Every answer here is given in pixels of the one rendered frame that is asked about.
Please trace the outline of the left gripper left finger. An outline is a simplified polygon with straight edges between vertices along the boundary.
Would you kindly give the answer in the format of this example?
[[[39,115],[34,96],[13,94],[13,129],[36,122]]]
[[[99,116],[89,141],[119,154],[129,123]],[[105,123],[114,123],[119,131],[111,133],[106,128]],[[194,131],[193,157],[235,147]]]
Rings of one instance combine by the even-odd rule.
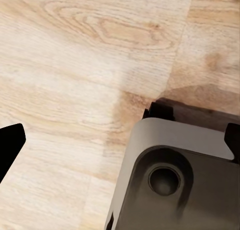
[[[21,123],[0,128],[0,183],[26,142]]]

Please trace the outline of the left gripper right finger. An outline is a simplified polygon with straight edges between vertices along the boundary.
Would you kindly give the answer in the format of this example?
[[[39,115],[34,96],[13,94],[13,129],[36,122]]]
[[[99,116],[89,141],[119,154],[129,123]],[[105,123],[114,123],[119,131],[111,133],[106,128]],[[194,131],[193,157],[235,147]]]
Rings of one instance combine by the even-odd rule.
[[[240,125],[228,123],[224,141],[240,163]]]

